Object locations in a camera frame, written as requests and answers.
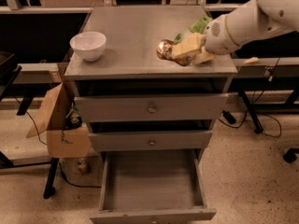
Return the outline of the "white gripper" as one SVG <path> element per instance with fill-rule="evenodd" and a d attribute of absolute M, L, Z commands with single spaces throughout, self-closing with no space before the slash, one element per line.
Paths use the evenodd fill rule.
<path fill-rule="evenodd" d="M 228 31 L 227 17 L 228 15 L 224 14 L 211 21 L 206 26 L 206 35 L 192 33 L 185 37 L 173 46 L 171 57 L 194 58 L 192 63 L 199 64 L 214 59 L 216 55 L 225 55 L 240 49 Z"/>

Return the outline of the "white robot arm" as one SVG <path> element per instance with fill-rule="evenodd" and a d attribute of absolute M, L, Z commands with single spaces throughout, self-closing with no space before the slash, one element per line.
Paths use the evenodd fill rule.
<path fill-rule="evenodd" d="M 184 37 L 172 48 L 171 58 L 185 65 L 202 63 L 252 41 L 298 30 L 299 0 L 249 0 L 209 22 L 201 35 Z"/>

